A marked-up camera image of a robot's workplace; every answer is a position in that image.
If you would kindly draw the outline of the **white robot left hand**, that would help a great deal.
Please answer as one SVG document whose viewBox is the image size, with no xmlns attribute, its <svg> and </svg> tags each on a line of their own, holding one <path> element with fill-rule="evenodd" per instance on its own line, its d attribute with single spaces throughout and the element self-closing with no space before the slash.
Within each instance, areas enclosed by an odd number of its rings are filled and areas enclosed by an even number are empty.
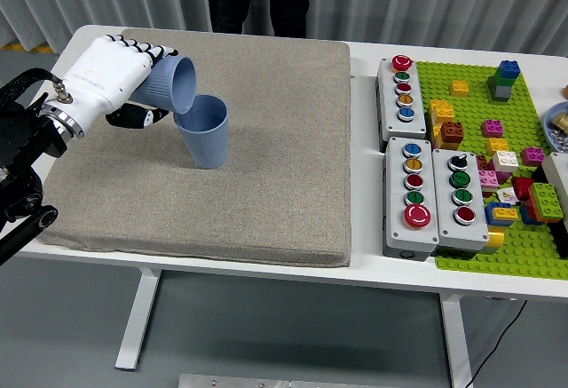
<svg viewBox="0 0 568 388">
<path fill-rule="evenodd" d="M 71 101 L 59 109 L 70 118 L 73 134 L 84 136 L 97 118 L 118 110 L 159 61 L 177 54 L 171 47 L 121 35 L 94 39 L 62 76 Z"/>
</svg>

